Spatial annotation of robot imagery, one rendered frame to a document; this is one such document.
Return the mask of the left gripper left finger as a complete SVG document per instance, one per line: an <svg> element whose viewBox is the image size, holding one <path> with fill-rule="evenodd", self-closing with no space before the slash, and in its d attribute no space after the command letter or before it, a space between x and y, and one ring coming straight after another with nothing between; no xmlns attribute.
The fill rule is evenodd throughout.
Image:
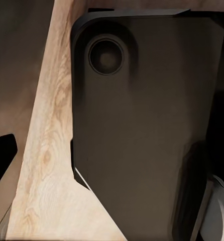
<svg viewBox="0 0 224 241"><path fill-rule="evenodd" d="M18 152L14 134L0 137L0 180Z"/></svg>

